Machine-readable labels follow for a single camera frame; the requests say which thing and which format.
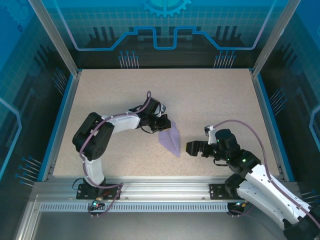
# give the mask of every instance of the perforated metal strip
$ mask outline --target perforated metal strip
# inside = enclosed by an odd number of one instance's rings
[[[90,203],[87,202],[43,202],[41,212],[87,212]],[[94,212],[103,212],[106,207],[102,207]],[[226,202],[117,202],[110,212],[113,213],[207,213],[228,212]]]

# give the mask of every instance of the work surface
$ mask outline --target work surface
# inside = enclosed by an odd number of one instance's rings
[[[253,127],[264,144],[270,172],[279,174],[248,69],[87,69],[81,74],[53,175],[84,175],[72,138],[89,113],[124,113],[142,105],[147,91],[166,105],[168,118],[176,122],[181,157],[158,143],[158,133],[119,132],[102,155],[106,176],[230,176],[229,168],[214,165],[213,158],[185,152],[187,142],[208,140],[205,126],[228,119]],[[257,139],[245,126],[226,123],[221,128],[229,128],[243,149],[263,160]]]

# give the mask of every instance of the purple translucent object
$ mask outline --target purple translucent object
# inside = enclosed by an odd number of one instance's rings
[[[180,136],[174,121],[171,122],[171,128],[159,132],[158,138],[162,146],[180,158]]]

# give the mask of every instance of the robotic arm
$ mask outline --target robotic arm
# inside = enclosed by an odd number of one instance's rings
[[[109,120],[104,122],[83,150],[85,169],[87,172],[87,176],[84,178],[86,183],[93,188],[95,186],[88,179],[93,181],[95,185],[104,186],[106,184],[105,176],[102,172],[101,156],[106,151],[112,134],[129,129],[139,129],[144,126],[149,126],[152,133],[169,129],[171,122],[167,115],[164,114],[165,111],[166,106],[151,97],[149,103],[147,99],[143,105],[129,109],[129,112],[125,114],[110,117]],[[96,112],[88,115],[72,139],[72,143],[75,145],[77,152],[80,152],[95,127],[107,118],[109,117],[101,116]]]
[[[225,181],[225,189],[231,197],[245,199],[262,210],[283,229],[288,240],[313,240],[320,233],[315,223],[320,221],[319,206],[312,208],[291,193],[267,172],[254,154],[240,148],[229,129],[215,131],[213,126],[206,126],[204,131],[209,137],[208,142],[188,142],[186,151],[191,156],[202,152],[202,157],[226,161],[226,165],[234,172]]]

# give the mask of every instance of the blue printed backdrop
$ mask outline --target blue printed backdrop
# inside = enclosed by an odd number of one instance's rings
[[[0,23],[0,233],[11,240],[37,176],[21,159],[42,162],[70,74],[27,0],[0,0]]]
[[[261,72],[295,178],[304,192],[317,193],[320,192],[319,12],[319,1],[301,0]],[[313,204],[319,203],[319,199],[311,200]]]
[[[79,68],[252,67],[286,3],[44,1]]]

